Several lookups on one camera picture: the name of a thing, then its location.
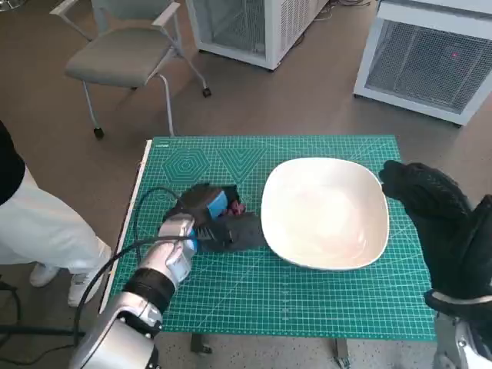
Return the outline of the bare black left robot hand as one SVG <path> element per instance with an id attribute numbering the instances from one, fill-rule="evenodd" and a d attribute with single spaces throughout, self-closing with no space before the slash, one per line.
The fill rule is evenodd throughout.
<path id="1" fill-rule="evenodd" d="M 175 206 L 165 213 L 163 220 L 177 215 L 190 214 L 196 225 L 203 225 L 232 211 L 240 205 L 238 186 L 235 184 L 217 186 L 199 183 L 183 192 Z"/>

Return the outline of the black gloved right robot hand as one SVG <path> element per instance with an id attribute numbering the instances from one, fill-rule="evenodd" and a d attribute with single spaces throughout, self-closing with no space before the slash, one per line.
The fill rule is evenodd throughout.
<path id="1" fill-rule="evenodd" d="M 472 207 L 457 182 L 422 163 L 386 161 L 379 176 L 417 229 L 432 289 L 456 299 L 489 296 L 491 196 Z"/>

